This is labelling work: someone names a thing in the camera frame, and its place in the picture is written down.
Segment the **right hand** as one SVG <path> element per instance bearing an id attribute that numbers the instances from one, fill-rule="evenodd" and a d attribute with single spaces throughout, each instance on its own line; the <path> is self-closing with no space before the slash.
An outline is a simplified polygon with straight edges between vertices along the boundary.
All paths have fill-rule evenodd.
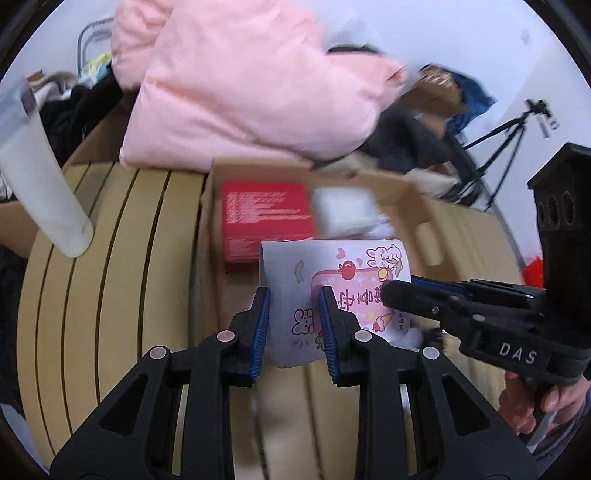
<path id="1" fill-rule="evenodd" d="M 516 434 L 530 434 L 537 421 L 534 411 L 539 407 L 544 413 L 554 414 L 551 429 L 570 422 L 585 403 L 590 382 L 581 378 L 570 386 L 554 386 L 543 397 L 535 400 L 517 373 L 505 373 L 505 390 L 499 398 L 499 414 Z"/>

